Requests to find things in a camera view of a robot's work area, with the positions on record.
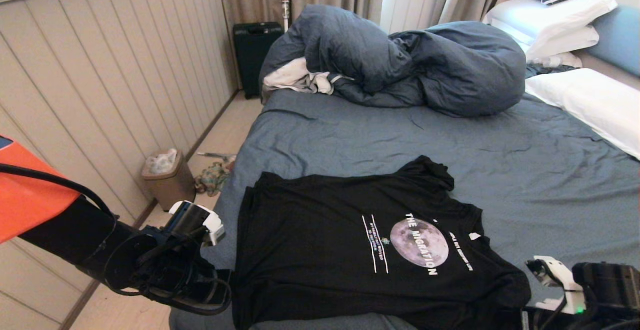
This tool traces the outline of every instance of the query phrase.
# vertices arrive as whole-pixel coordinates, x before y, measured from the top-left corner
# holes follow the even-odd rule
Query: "blue bed sheet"
[[[220,269],[236,261],[238,211],[263,171],[285,179],[393,173],[419,155],[449,167],[452,197],[484,210],[492,248],[524,263],[547,255],[578,262],[640,263],[640,164],[561,109],[525,95],[495,116],[452,118],[428,107],[364,107],[279,90],[254,123],[215,211],[226,238],[203,251]],[[530,276],[532,304],[560,298]],[[174,309],[173,330],[233,329],[231,310],[205,317]],[[413,329],[366,314],[261,323],[258,330]]]

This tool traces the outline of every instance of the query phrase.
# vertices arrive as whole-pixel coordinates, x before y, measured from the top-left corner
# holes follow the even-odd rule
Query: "floor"
[[[262,109],[259,99],[246,100],[244,93],[238,93],[197,152],[238,153]],[[189,161],[189,168],[195,176],[212,161],[211,158],[194,155]],[[218,196],[198,194],[196,197],[196,203],[208,209],[213,209],[217,201]],[[169,218],[171,216],[158,205],[142,227],[164,226]],[[71,330],[168,330],[170,311],[170,307],[142,296],[120,296],[100,285]]]

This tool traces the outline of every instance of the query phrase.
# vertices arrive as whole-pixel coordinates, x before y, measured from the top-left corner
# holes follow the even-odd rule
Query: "trash can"
[[[165,153],[158,151],[153,157]],[[148,164],[142,169],[142,179],[146,182],[151,194],[158,200],[164,212],[171,210],[178,201],[194,201],[196,188],[194,175],[189,170],[183,152],[178,150],[173,168],[163,173],[151,173]]]

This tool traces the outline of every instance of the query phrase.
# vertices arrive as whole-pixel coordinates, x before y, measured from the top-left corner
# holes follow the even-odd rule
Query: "crumpled duvet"
[[[274,90],[265,77],[302,57],[309,73],[329,73],[334,95],[368,107],[426,105],[470,118],[505,111],[524,94],[524,53],[481,22],[387,35],[350,11],[307,5],[263,62],[263,100]]]

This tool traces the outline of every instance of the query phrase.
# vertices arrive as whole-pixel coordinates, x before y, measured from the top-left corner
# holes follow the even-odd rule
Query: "white pillow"
[[[526,92],[567,111],[640,160],[640,91],[581,68],[531,77],[526,80]]]
[[[534,59],[553,57],[558,54],[596,46],[600,41],[600,36],[598,31],[589,25],[573,33],[556,36],[546,42],[534,41],[532,44],[527,44],[522,43],[517,38],[515,41],[526,55],[526,61],[532,62]]]
[[[540,0],[509,0],[491,9],[484,22],[499,29],[506,25],[512,29],[507,33],[521,43],[536,43],[541,48],[551,39],[582,29],[617,7],[615,0],[566,0],[553,5]]]

